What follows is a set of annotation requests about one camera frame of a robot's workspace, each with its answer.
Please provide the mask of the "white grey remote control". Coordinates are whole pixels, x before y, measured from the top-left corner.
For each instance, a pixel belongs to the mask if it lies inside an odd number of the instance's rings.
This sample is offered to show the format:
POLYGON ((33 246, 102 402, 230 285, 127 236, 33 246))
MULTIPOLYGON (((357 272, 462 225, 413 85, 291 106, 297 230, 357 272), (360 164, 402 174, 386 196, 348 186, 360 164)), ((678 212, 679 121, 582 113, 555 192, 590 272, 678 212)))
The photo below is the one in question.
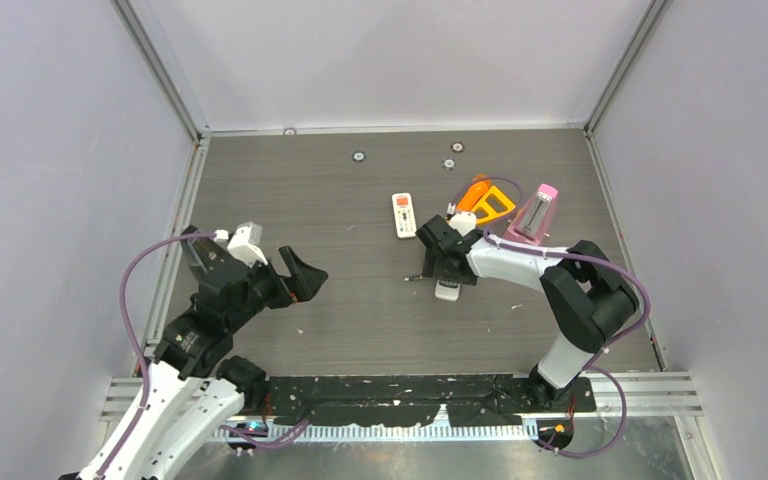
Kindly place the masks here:
POLYGON ((434 289, 434 296, 438 300, 455 302, 459 299, 460 291, 460 283, 437 280, 434 289))

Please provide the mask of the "white beige remote control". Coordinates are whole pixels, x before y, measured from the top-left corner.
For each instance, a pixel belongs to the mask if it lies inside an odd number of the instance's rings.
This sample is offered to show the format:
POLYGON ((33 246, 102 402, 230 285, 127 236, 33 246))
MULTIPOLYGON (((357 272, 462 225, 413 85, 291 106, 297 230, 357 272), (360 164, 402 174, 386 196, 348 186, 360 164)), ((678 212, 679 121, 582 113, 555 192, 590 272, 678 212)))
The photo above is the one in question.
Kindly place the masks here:
POLYGON ((410 193, 395 193, 391 197, 396 235, 399 239, 416 237, 417 225, 410 193))

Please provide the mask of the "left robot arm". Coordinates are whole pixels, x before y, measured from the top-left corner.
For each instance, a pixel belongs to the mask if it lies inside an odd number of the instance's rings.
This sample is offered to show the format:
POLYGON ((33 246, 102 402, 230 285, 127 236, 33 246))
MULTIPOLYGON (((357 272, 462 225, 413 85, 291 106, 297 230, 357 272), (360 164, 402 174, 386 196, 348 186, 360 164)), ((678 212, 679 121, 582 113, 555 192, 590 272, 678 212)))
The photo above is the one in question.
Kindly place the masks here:
POLYGON ((114 432, 75 479, 174 479, 235 414, 253 414, 269 394, 267 375, 231 355, 235 334, 266 309, 311 301, 328 280, 289 246, 279 274, 259 247, 260 225, 207 233, 188 226, 180 244, 198 287, 150 355, 142 385, 114 432))

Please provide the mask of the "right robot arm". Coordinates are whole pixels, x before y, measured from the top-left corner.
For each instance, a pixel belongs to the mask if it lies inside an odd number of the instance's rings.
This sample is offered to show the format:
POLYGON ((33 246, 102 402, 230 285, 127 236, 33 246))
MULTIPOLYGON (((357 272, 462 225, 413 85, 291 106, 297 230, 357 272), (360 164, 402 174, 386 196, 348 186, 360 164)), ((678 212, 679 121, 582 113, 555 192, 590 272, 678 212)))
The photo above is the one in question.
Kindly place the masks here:
POLYGON ((647 305, 629 273, 590 241, 533 247, 477 228, 461 233, 439 215, 416 236, 425 248, 425 277, 447 286, 494 279, 545 296, 559 334, 528 375, 532 400, 544 410, 556 410, 570 398, 572 383, 647 305))

